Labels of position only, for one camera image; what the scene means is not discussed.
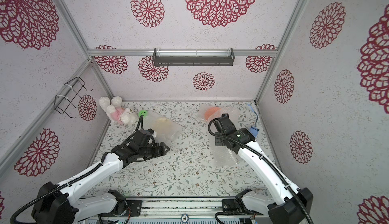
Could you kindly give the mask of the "clear bubble wrap sheet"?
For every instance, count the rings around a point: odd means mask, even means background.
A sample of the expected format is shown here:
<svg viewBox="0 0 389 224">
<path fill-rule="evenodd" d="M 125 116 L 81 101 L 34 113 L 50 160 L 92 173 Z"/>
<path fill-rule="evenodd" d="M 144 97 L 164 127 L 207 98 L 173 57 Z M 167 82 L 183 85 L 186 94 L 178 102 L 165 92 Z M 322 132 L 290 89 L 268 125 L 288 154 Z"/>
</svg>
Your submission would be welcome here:
<svg viewBox="0 0 389 224">
<path fill-rule="evenodd" d="M 219 130 L 215 126 L 215 122 L 209 122 L 210 131 L 214 134 L 219 134 Z M 237 129 L 235 126 L 233 126 L 233 123 L 231 122 L 229 126 L 229 129 L 227 129 L 226 134 L 231 135 L 232 133 L 236 132 Z M 230 150 L 228 147 L 223 145 L 223 139 L 219 137 L 215 137 L 211 135 L 208 132 L 209 142 L 210 142 L 210 149 L 211 153 L 213 154 L 213 158 L 215 161 L 216 166 L 218 167 L 232 167 L 238 164 L 237 155 L 235 152 Z"/>
</svg>

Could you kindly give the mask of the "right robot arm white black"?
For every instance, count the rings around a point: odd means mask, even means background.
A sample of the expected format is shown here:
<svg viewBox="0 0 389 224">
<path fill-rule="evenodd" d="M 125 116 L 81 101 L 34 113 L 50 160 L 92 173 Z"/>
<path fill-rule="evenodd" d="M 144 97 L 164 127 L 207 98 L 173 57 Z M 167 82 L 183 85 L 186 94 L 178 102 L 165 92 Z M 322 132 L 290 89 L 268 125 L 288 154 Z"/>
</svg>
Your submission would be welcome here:
<svg viewBox="0 0 389 224">
<path fill-rule="evenodd" d="M 313 193 L 308 188 L 299 188 L 265 155 L 254 135 L 246 128 L 237 129 L 228 114 L 214 118 L 208 124 L 208 132 L 215 138 L 216 146 L 226 147 L 241 159 L 259 176 L 270 195 L 260 195 L 246 189 L 236 195 L 231 203 L 223 207 L 219 216 L 261 214 L 269 217 L 273 224 L 299 224 L 306 220 L 314 221 L 310 216 Z"/>
</svg>

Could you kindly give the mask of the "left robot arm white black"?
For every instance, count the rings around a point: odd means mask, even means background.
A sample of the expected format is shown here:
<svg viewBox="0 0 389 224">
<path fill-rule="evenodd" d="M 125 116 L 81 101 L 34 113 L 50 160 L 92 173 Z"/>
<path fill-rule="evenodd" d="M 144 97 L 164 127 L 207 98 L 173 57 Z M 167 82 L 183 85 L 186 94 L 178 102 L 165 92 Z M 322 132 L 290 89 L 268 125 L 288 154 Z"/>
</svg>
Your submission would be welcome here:
<svg viewBox="0 0 389 224">
<path fill-rule="evenodd" d="M 135 131 L 120 145 L 105 152 L 100 161 L 75 176 L 58 184 L 48 182 L 43 185 L 34 200 L 11 216 L 10 223 L 19 223 L 17 217 L 30 207 L 36 224 L 74 224 L 105 213 L 125 215 L 130 211 L 128 203 L 117 190 L 97 197 L 82 197 L 99 182 L 132 163 L 165 156 L 170 148 L 164 142 L 156 142 L 155 134 L 152 129 L 143 128 L 143 117 L 140 117 Z"/>
</svg>

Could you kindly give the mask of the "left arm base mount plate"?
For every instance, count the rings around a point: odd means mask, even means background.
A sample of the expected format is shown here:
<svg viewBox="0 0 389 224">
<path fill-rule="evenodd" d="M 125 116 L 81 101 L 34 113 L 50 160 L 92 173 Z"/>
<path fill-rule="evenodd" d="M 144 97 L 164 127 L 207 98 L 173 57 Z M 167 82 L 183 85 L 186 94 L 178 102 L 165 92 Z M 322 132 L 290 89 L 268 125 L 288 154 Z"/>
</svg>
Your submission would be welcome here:
<svg viewBox="0 0 389 224">
<path fill-rule="evenodd" d="M 125 212 L 122 216 L 127 217 L 139 217 L 142 210 L 142 200 L 127 200 L 125 206 Z"/>
</svg>

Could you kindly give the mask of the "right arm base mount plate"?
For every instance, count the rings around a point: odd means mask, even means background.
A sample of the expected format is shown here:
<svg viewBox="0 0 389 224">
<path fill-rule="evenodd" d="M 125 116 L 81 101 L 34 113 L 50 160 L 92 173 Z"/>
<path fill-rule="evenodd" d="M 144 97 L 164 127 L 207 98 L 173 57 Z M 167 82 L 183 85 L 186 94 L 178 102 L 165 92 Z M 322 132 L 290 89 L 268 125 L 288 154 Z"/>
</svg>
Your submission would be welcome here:
<svg viewBox="0 0 389 224">
<path fill-rule="evenodd" d="M 237 199 L 223 199 L 222 211 L 226 213 L 242 213 L 243 208 Z"/>
</svg>

